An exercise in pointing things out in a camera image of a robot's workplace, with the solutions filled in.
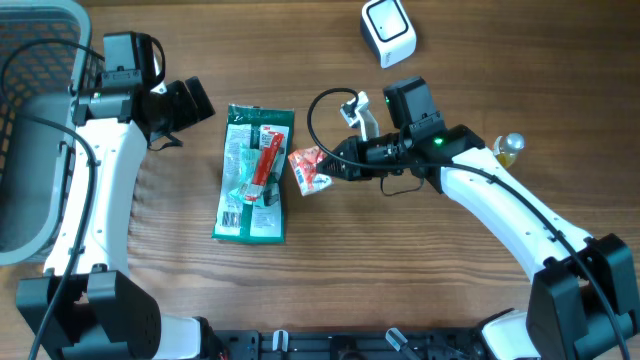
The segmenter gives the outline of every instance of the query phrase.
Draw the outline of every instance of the plastic basket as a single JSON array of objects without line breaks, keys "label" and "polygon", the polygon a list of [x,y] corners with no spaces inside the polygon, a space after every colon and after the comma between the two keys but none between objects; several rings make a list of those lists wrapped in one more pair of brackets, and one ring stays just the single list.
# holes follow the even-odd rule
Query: plastic basket
[{"label": "plastic basket", "polygon": [[[0,2],[0,64],[41,38],[89,46],[89,16],[70,0]],[[70,94],[93,84],[98,66],[84,51],[38,45],[11,62],[6,95],[21,112],[75,128]],[[73,144],[69,135],[16,118],[0,100],[0,265],[43,262],[51,252],[71,183]]]}]

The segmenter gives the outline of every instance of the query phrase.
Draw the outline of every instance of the white device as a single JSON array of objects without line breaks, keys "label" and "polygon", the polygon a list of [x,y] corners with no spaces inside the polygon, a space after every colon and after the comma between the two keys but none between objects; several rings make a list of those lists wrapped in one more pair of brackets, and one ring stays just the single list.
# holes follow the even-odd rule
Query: white device
[{"label": "white device", "polygon": [[362,8],[360,32],[385,69],[416,49],[416,31],[400,0],[371,0]]}]

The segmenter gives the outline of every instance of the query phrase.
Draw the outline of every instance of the red package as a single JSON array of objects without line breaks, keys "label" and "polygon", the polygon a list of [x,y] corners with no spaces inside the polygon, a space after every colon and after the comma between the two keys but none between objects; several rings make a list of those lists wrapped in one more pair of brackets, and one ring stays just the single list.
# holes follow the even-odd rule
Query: red package
[{"label": "red package", "polygon": [[289,155],[289,163],[296,175],[302,196],[322,191],[333,184],[331,177],[318,174],[316,170],[316,166],[326,156],[317,146],[296,150]]}]

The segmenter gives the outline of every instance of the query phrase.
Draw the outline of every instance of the wood grain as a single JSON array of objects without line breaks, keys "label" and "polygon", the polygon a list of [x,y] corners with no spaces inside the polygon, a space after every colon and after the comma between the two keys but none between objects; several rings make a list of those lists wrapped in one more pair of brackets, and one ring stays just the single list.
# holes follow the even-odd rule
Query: wood grain
[{"label": "wood grain", "polygon": [[[168,80],[200,77],[218,114],[185,130],[182,149],[149,153],[129,228],[132,278],[163,312],[201,315],[218,329],[386,329],[460,326],[526,309],[529,285],[508,251],[465,209],[432,189],[383,197],[378,183],[338,182],[302,198],[290,171],[287,244],[210,239],[229,103],[295,108],[294,148],[313,143],[312,99],[367,91],[383,132],[381,90],[413,75],[429,83],[448,125],[487,142],[521,132],[513,175],[596,236],[615,232],[640,259],[640,4],[551,0],[405,2],[416,53],[382,70],[358,28],[361,2],[90,8],[101,35],[154,35]],[[327,98],[314,113],[329,147],[353,132]],[[415,186],[391,179],[389,191]],[[15,310],[17,279],[0,269],[0,359],[24,358],[32,335]],[[640,341],[629,342],[635,357]],[[617,350],[604,358],[618,358]]]}]

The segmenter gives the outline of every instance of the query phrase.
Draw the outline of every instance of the black cable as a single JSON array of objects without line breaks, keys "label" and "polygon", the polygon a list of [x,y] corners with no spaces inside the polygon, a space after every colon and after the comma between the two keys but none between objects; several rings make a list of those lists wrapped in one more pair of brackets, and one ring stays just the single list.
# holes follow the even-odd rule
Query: black cable
[{"label": "black cable", "polygon": [[615,318],[615,314],[613,312],[613,309],[611,308],[611,304],[609,303],[607,296],[602,291],[602,288],[598,284],[597,280],[595,279],[591,271],[580,259],[580,257],[578,256],[578,253],[571,246],[571,244],[569,244],[569,242],[564,238],[564,235],[560,231],[558,231],[558,229],[556,229],[555,226],[553,226],[553,224],[549,220],[547,220],[547,218],[535,206],[533,206],[531,202],[529,202],[529,200],[527,200],[524,196],[522,196],[522,194],[520,194],[518,191],[512,188],[509,184],[500,180],[500,178],[498,178],[493,174],[489,174],[484,170],[476,169],[472,166],[467,166],[467,165],[446,164],[446,163],[370,165],[370,164],[364,164],[364,163],[359,163],[359,162],[344,159],[334,154],[333,152],[331,152],[331,150],[327,149],[327,147],[320,142],[315,132],[313,131],[313,126],[311,121],[313,109],[316,107],[318,102],[325,96],[333,93],[342,93],[342,92],[356,95],[356,101],[354,102],[354,107],[355,107],[355,105],[357,105],[358,103],[357,93],[355,92],[355,90],[348,89],[348,88],[334,88],[334,89],[329,89],[327,91],[324,91],[320,95],[318,95],[311,103],[311,106],[309,106],[309,112],[307,113],[307,127],[309,128],[309,135],[311,135],[311,138],[313,139],[313,141],[316,143],[316,145],[320,149],[322,149],[322,151],[324,151],[327,155],[333,157],[334,159],[341,161],[347,165],[356,166],[363,169],[392,171],[392,170],[404,170],[404,169],[424,168],[424,167],[448,167],[448,168],[454,168],[459,170],[465,170],[465,171],[480,175],[482,177],[487,178],[491,183],[495,183],[501,186],[503,189],[505,189],[507,192],[513,195],[516,199],[518,199],[527,209],[529,209],[529,211],[531,211],[542,222],[542,224],[546,226],[547,229],[549,229],[553,237],[557,239],[560,242],[560,244],[567,250],[567,252],[571,256],[573,261],[576,263],[576,265],[580,269],[580,271],[585,275],[587,280],[589,280],[589,282],[593,286],[593,290],[598,297],[598,301],[600,302],[600,305],[602,305],[602,308],[604,309],[604,311],[607,314],[607,317],[609,318],[609,322],[611,323],[611,327],[613,328],[613,332],[618,342],[618,346],[620,347],[620,353],[622,354],[622,358],[625,360],[631,359],[631,355],[629,354],[629,348],[627,347],[627,343],[625,342],[624,336],[622,334],[622,330],[620,329],[620,324],[618,323],[618,320],[616,320]]},{"label": "black cable", "polygon": [[89,211],[91,209],[91,203],[93,202],[93,196],[95,194],[95,187],[96,187],[96,157],[93,151],[91,150],[91,146],[87,143],[87,141],[83,139],[77,132],[69,129],[66,126],[60,125],[50,120],[39,118],[34,115],[29,115],[21,112],[6,96],[6,92],[4,88],[5,87],[4,80],[5,80],[5,75],[7,73],[7,70],[9,68],[9,63],[19,53],[21,53],[22,51],[30,47],[41,45],[41,44],[51,44],[51,43],[63,44],[63,45],[74,47],[76,49],[84,50],[89,55],[104,61],[104,56],[98,54],[97,52],[93,51],[92,49],[84,45],[80,45],[78,43],[68,41],[68,40],[63,40],[63,39],[40,39],[40,40],[35,40],[35,41],[28,42],[26,44],[23,44],[20,47],[18,47],[16,50],[14,50],[11,53],[11,55],[9,55],[5,63],[2,65],[2,71],[0,71],[0,97],[6,100],[7,106],[16,114],[16,119],[18,118],[18,115],[20,115],[20,117],[24,120],[29,120],[38,124],[46,125],[70,135],[80,144],[80,146],[82,146],[88,158],[87,166],[89,168],[89,179],[87,184],[87,195],[85,197],[84,206],[82,208],[82,215],[80,217],[80,223],[78,225],[78,233],[76,234],[76,238],[73,243],[73,247],[71,250],[71,255],[69,256],[69,262],[67,263],[67,267],[64,270],[64,274],[60,279],[58,288],[56,289],[55,293],[53,294],[53,297],[51,298],[49,307],[47,308],[47,311],[45,312],[44,317],[42,318],[42,322],[40,323],[40,328],[38,329],[38,332],[33,340],[33,345],[31,346],[31,352],[29,353],[29,360],[35,360],[36,356],[38,355],[38,350],[40,349],[40,344],[42,343],[42,337],[44,336],[44,332],[47,329],[49,322],[51,321],[51,317],[53,316],[53,313],[55,312],[55,309],[58,305],[58,302],[60,302],[60,299],[62,298],[62,294],[65,291],[65,287],[67,285],[67,282],[69,281],[71,272],[73,271],[73,268],[75,267],[76,262],[78,261],[78,256],[80,255],[80,247],[82,245],[82,239],[84,238],[84,235],[87,231]]},{"label": "black cable", "polygon": [[420,186],[418,186],[417,188],[409,189],[409,190],[397,191],[397,192],[389,194],[389,193],[384,192],[384,179],[386,179],[386,178],[387,178],[386,176],[383,176],[383,177],[380,178],[380,191],[382,192],[382,195],[389,196],[389,197],[400,195],[400,194],[406,194],[406,193],[410,193],[410,192],[414,192],[414,191],[420,191],[420,189],[422,189],[422,186],[424,185],[424,178],[421,178],[420,179]]}]

